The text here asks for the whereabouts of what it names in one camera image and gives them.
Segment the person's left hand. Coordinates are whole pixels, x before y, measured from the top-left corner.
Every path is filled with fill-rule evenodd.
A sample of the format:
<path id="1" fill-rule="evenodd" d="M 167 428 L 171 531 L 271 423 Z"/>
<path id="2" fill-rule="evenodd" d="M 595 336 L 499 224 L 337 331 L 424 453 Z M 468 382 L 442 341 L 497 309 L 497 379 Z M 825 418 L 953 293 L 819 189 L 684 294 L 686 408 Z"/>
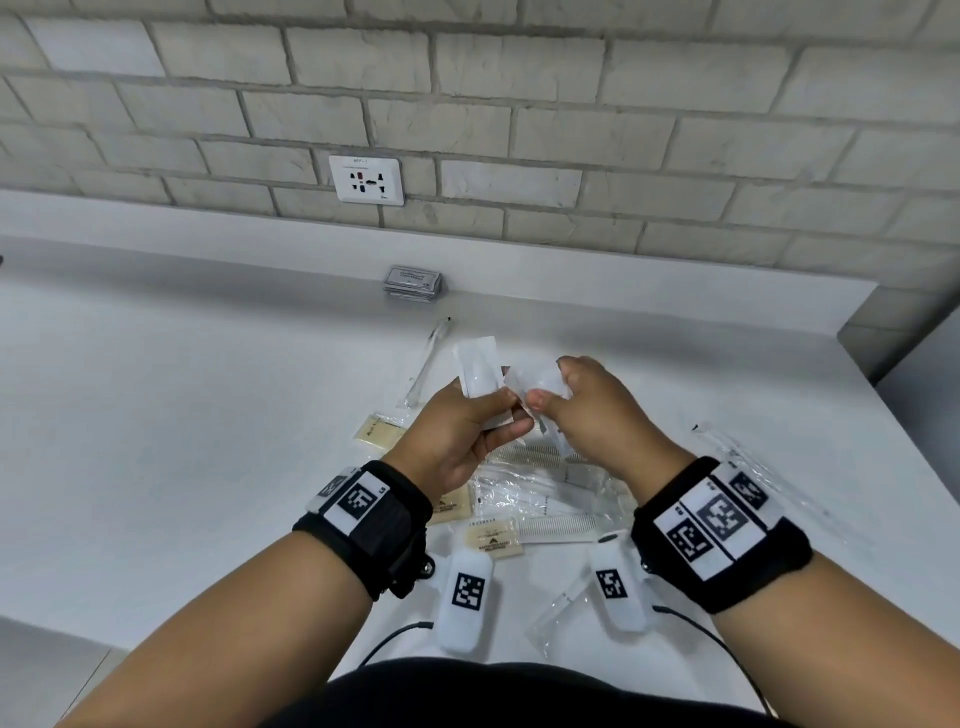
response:
<path id="1" fill-rule="evenodd" d="M 440 498 L 463 485 L 482 462 L 473 455 L 481 431 L 509 424 L 528 413 L 509 389 L 474 401 L 455 378 L 429 399 L 399 442 L 380 461 L 402 474 L 426 498 Z"/>

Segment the person's right hand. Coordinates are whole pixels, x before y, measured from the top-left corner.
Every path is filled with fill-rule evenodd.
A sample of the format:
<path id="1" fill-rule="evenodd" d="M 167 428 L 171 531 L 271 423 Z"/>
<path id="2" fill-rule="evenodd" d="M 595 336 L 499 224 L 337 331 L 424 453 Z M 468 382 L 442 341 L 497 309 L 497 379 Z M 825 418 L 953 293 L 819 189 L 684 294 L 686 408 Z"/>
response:
<path id="1" fill-rule="evenodd" d="M 578 455 L 624 482 L 638 504 L 651 500 L 696 460 L 594 358 L 563 356 L 558 367 L 572 391 L 572 413 L 554 422 Z"/>

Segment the clear plastic packet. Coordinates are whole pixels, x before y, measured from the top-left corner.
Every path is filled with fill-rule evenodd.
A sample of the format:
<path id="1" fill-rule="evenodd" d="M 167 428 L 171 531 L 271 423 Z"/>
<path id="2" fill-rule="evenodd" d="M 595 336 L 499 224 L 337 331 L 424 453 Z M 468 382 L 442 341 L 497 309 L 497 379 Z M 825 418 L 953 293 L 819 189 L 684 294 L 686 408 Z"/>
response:
<path id="1" fill-rule="evenodd" d="M 555 360 L 508 365 L 503 368 L 502 375 L 504 386 L 517 396 L 518 406 L 524 411 L 527 411 L 526 398 L 531 390 L 549 392 L 564 400 L 570 400 L 572 397 L 570 386 L 564 380 Z M 534 430 L 539 430 L 560 457 L 568 459 L 577 455 L 567 436 L 553 419 L 537 414 L 527 414 L 519 419 L 521 421 L 530 419 L 534 422 Z"/>

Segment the white paper sachet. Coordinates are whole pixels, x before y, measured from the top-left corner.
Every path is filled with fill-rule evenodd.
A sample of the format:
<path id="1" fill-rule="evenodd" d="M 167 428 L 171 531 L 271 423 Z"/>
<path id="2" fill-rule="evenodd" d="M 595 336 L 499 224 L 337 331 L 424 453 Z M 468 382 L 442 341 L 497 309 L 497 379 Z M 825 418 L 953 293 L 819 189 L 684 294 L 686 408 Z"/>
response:
<path id="1" fill-rule="evenodd" d="M 459 367 L 462 395 L 474 402 L 501 392 L 505 387 L 497 339 L 484 336 L 464 339 L 453 347 Z"/>

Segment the person's right forearm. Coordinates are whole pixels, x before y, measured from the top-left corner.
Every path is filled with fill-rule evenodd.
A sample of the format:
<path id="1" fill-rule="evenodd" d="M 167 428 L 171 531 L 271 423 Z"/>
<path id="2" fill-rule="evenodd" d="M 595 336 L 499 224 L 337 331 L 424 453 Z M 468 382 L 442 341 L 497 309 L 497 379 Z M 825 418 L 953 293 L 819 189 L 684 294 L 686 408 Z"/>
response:
<path id="1" fill-rule="evenodd" d="M 711 620 L 799 728 L 960 728 L 960 649 L 818 552 Z"/>

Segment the person's left forearm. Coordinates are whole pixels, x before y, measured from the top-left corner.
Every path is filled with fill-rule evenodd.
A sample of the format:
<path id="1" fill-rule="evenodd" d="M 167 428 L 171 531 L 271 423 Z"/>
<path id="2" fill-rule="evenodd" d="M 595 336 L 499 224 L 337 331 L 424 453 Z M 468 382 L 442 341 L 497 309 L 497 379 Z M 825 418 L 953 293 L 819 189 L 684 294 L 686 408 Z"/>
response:
<path id="1" fill-rule="evenodd" d="M 176 612 L 56 728 L 257 728 L 327 683 L 373 605 L 333 551 L 292 532 Z"/>

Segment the white comb in clear wrapper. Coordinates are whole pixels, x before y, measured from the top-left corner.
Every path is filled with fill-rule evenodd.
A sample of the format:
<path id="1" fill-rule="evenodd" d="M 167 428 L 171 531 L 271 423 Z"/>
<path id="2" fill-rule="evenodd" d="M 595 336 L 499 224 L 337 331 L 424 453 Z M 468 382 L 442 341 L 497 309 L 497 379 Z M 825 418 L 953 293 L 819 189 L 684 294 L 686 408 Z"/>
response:
<path id="1" fill-rule="evenodd" d="M 524 442 L 521 440 L 504 444 L 486 456 L 486 462 L 519 468 L 561 470 L 572 465 L 588 465 L 589 461 L 574 453 L 562 455 L 547 441 Z"/>

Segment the white comb with beige label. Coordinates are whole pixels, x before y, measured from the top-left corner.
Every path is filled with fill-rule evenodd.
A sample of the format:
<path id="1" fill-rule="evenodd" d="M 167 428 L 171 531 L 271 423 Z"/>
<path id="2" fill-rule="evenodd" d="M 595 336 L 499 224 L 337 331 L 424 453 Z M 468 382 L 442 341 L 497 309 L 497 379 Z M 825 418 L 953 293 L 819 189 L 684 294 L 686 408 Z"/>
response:
<path id="1" fill-rule="evenodd" d="M 462 533 L 462 544 L 491 559 L 519 556 L 525 547 L 597 541 L 601 532 L 588 514 L 480 517 Z"/>

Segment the black left wristband with markers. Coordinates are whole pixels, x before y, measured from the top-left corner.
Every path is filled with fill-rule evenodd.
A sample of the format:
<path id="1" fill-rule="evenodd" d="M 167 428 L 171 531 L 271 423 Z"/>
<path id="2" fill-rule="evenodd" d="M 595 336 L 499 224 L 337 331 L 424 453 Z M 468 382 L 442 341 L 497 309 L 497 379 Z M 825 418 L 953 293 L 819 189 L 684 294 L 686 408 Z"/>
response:
<path id="1" fill-rule="evenodd" d="M 311 536 L 357 577 L 373 601 L 405 599 L 426 562 L 431 500 L 400 471 L 380 460 L 347 468 L 307 504 L 293 532 Z"/>

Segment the black wristband with markers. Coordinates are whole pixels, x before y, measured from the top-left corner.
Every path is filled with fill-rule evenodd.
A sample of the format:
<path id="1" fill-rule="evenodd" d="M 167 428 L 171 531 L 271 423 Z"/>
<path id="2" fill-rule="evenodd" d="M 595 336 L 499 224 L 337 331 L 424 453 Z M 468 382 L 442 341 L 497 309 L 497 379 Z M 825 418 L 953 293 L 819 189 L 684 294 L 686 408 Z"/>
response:
<path id="1" fill-rule="evenodd" d="M 807 534 L 743 469 L 695 459 L 634 511 L 642 564 L 710 615 L 810 564 Z"/>
<path id="2" fill-rule="evenodd" d="M 405 599 L 426 562 L 431 500 L 400 471 L 380 460 L 347 468 L 307 504 L 293 532 L 311 536 L 357 577 L 373 601 Z"/>

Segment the stack of grey packets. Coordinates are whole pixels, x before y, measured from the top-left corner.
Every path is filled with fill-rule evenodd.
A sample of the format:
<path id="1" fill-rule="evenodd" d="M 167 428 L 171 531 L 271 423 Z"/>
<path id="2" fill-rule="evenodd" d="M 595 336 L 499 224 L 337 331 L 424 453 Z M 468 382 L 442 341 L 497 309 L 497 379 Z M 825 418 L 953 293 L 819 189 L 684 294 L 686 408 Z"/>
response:
<path id="1" fill-rule="evenodd" d="M 406 265 L 391 266 L 382 285 L 387 295 L 414 301 L 435 301 L 445 291 L 442 273 Z"/>

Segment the small clear plastic wrapper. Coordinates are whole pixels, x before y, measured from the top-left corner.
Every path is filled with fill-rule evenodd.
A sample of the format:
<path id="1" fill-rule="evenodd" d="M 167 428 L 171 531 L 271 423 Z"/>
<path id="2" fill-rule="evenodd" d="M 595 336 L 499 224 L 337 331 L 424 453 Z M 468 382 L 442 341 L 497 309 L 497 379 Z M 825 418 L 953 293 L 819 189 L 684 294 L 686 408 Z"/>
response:
<path id="1" fill-rule="evenodd" d="M 581 573 L 555 596 L 525 630 L 531 646 L 546 660 L 557 647 L 557 638 L 565 625 L 591 607 L 590 578 Z"/>

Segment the black right wristband with markers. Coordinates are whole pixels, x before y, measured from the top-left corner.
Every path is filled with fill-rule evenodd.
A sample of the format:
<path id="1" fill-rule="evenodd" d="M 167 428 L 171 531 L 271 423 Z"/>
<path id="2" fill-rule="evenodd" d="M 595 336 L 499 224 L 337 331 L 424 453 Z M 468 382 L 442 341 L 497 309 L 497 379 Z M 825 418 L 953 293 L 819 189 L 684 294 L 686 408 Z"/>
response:
<path id="1" fill-rule="evenodd" d="M 710 615 L 810 564 L 807 534 L 743 469 L 695 459 L 634 511 L 642 564 Z"/>

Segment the person's black clothing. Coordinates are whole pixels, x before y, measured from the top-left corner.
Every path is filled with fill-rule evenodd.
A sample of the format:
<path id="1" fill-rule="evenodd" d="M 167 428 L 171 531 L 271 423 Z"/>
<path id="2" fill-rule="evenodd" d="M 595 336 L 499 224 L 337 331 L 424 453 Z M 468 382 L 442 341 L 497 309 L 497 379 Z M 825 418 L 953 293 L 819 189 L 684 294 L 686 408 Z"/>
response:
<path id="1" fill-rule="evenodd" d="M 412 657 L 362 666 L 258 728 L 796 728 L 732 705 L 632 692 L 534 662 Z"/>

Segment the white wall socket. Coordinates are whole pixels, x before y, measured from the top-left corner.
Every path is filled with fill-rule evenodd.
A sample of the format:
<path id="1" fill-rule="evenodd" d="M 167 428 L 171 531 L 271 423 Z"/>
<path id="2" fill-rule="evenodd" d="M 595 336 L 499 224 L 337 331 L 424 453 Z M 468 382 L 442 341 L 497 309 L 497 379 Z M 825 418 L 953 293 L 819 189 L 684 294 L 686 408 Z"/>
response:
<path id="1" fill-rule="evenodd" d="M 402 207 L 402 168 L 395 158 L 331 154 L 328 166 L 339 201 Z"/>

